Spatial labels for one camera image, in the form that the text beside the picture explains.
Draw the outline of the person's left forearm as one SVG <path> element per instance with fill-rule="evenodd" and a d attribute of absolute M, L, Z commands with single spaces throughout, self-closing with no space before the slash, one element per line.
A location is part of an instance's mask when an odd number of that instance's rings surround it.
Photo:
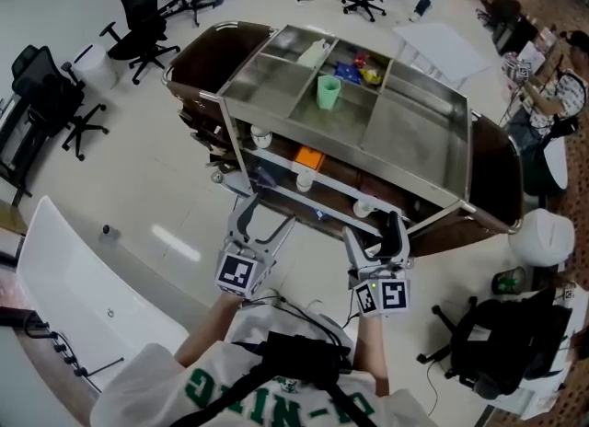
<path fill-rule="evenodd" d="M 189 367 L 215 343 L 224 340 L 242 301 L 237 295 L 221 293 L 203 323 L 180 345 L 175 354 L 176 361 Z"/>

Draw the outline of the orange box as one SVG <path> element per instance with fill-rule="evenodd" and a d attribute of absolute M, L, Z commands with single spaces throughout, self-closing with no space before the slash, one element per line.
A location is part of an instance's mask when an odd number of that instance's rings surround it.
<path fill-rule="evenodd" d="M 322 152 L 303 145 L 300 146 L 294 157 L 294 162 L 299 166 L 316 171 L 320 170 L 324 160 L 325 155 Z"/>

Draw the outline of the white rectangular table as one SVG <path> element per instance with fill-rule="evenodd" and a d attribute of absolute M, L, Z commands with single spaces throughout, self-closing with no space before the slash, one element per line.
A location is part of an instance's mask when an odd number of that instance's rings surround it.
<path fill-rule="evenodd" d="M 393 32 L 441 76 L 459 86 L 491 66 L 486 57 L 444 23 L 410 23 Z"/>

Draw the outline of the white cylindrical bin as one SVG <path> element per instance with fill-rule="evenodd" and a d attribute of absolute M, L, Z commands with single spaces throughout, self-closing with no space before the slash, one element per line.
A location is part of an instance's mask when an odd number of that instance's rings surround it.
<path fill-rule="evenodd" d="M 89 44 L 72 62 L 74 72 L 97 91 L 111 90 L 118 76 L 107 51 L 99 43 Z"/>

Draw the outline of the black bath faucet set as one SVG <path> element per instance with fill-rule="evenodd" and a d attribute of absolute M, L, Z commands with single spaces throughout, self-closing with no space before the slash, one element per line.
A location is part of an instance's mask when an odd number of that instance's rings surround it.
<path fill-rule="evenodd" d="M 121 357 L 108 364 L 103 364 L 95 370 L 88 371 L 81 363 L 80 359 L 75 355 L 75 351 L 68 339 L 62 333 L 51 330 L 50 324 L 48 322 L 43 322 L 35 311 L 31 311 L 25 316 L 22 323 L 22 329 L 30 339 L 50 340 L 54 351 L 62 355 L 64 363 L 72 366 L 74 369 L 74 375 L 79 378 L 89 380 L 94 375 L 100 374 L 101 372 L 104 372 L 117 364 L 122 364 L 125 361 L 125 359 Z"/>

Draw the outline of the white plastic bottle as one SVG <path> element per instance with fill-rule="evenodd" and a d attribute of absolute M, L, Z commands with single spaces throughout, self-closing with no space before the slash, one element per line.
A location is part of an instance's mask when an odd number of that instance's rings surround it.
<path fill-rule="evenodd" d="M 315 69 L 329 49 L 325 39 L 314 41 L 296 60 L 297 64 Z"/>

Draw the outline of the stainless steel service cart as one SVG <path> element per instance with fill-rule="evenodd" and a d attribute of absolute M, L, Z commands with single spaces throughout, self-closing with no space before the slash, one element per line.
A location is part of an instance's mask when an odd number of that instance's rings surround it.
<path fill-rule="evenodd" d="M 329 49 L 317 67 L 297 64 L 320 39 Z M 318 77 L 333 75 L 337 62 L 353 64 L 359 52 L 382 84 L 339 78 L 334 107 L 320 109 Z M 263 206 L 324 234 L 338 238 L 350 226 L 375 243 L 396 212 L 420 257 L 522 225 L 523 172 L 512 138 L 459 92 L 379 52 L 316 30 L 230 21 L 181 51 L 163 82 L 210 151 L 215 182 L 258 193 Z M 268 148 L 254 145 L 251 125 L 272 132 Z M 320 170 L 294 162 L 301 145 L 325 155 Z M 309 192 L 297 189 L 299 173 L 315 176 Z M 376 210 L 357 217 L 357 200 Z"/>

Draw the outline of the white round stool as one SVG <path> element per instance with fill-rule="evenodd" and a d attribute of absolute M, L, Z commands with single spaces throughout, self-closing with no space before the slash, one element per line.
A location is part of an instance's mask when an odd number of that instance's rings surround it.
<path fill-rule="evenodd" d="M 524 216 L 521 227 L 508 236 L 508 241 L 523 263 L 547 268 L 572 255 L 575 229 L 569 218 L 537 208 Z"/>

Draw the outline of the green cup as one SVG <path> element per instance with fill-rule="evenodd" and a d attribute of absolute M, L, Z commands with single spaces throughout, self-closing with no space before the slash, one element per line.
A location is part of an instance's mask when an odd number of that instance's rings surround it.
<path fill-rule="evenodd" d="M 333 75 L 320 75 L 317 85 L 317 104 L 322 110 L 331 110 L 340 94 L 341 81 Z"/>

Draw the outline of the white shirt with green print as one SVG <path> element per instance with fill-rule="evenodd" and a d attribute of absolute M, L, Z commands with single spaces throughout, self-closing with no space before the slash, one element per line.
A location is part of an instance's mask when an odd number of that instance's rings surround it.
<path fill-rule="evenodd" d="M 243 300 L 240 308 L 269 297 L 286 301 L 267 290 L 251 301 Z M 259 345 L 218 341 L 196 363 L 183 367 L 175 359 L 176 352 L 149 344 L 103 389 L 91 411 L 91 426 L 170 427 L 178 419 L 205 409 L 260 364 Z M 355 346 L 346 355 L 352 370 L 340 375 L 338 386 L 376 427 L 436 427 L 409 391 L 390 390 L 388 396 L 379 397 L 374 378 L 353 368 L 354 352 Z M 276 376 L 201 427 L 358 426 L 335 406 L 327 392 Z"/>

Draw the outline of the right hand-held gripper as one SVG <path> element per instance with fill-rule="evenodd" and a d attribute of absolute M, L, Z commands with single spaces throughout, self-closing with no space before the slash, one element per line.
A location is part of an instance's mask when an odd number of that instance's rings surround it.
<path fill-rule="evenodd" d="M 351 263 L 349 287 L 362 317 L 388 317 L 407 311 L 410 282 L 407 270 L 413 268 L 407 229 L 396 212 L 390 212 L 380 229 L 382 241 L 377 257 L 371 261 L 352 227 L 343 227 L 343 242 Z"/>

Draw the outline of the blue packet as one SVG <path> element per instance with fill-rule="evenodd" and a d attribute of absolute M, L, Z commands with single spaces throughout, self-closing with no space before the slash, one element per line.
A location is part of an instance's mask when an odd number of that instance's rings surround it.
<path fill-rule="evenodd" d="M 337 62 L 333 75 L 356 85 L 362 84 L 362 75 L 354 64 Z"/>

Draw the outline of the person's right forearm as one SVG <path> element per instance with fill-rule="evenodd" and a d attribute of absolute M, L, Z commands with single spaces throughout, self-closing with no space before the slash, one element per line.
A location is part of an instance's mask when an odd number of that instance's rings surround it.
<path fill-rule="evenodd" d="M 379 397 L 390 394 L 383 326 L 379 317 L 359 317 L 353 368 L 374 378 L 375 393 Z"/>

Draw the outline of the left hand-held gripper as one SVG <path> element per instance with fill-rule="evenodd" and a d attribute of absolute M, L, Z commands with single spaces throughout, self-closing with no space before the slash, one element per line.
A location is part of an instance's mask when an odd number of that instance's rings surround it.
<path fill-rule="evenodd" d="M 295 217 L 287 217 L 266 239 L 250 240 L 248 225 L 259 203 L 257 193 L 241 199 L 228 217 L 225 246 L 218 256 L 214 282 L 226 293 L 251 299 L 270 276 L 275 255 L 295 226 Z"/>

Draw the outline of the grey trousers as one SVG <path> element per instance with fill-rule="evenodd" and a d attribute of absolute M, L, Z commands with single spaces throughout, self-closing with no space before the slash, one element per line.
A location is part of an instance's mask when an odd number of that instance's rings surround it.
<path fill-rule="evenodd" d="M 247 303 L 239 308 L 225 341 L 259 344 L 267 340 L 271 331 L 334 342 L 351 352 L 355 346 L 342 327 L 331 318 L 296 303 L 281 301 L 279 297 Z"/>

